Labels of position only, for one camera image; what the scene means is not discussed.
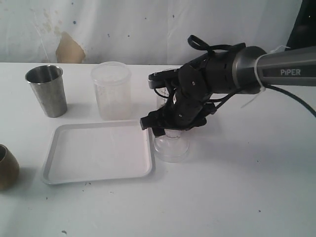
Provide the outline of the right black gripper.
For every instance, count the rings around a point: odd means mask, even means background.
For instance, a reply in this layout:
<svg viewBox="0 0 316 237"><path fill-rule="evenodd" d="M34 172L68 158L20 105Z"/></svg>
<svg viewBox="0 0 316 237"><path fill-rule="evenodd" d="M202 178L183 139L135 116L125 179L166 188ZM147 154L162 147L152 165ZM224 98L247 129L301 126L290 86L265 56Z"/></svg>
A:
<svg viewBox="0 0 316 237"><path fill-rule="evenodd" d="M208 104L208 91L202 72L190 64L178 70L179 85L171 92L164 108L150 112L140 119L142 130L152 129L155 137L165 135L165 129L189 130L206 124L204 119L215 113L215 105Z"/></svg>

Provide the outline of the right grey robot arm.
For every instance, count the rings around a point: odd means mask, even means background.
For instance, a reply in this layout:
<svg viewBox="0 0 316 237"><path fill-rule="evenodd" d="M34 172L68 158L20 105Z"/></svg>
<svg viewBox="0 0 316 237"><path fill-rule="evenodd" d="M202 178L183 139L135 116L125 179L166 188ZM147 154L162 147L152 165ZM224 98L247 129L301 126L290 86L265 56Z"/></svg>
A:
<svg viewBox="0 0 316 237"><path fill-rule="evenodd" d="M141 118L141 128L156 137L167 130L190 130L204 126L232 96L257 94L275 85L315 86L316 49L301 48L266 53L257 46L234 45L212 50L178 69L149 75L149 87L166 88L166 104Z"/></svg>

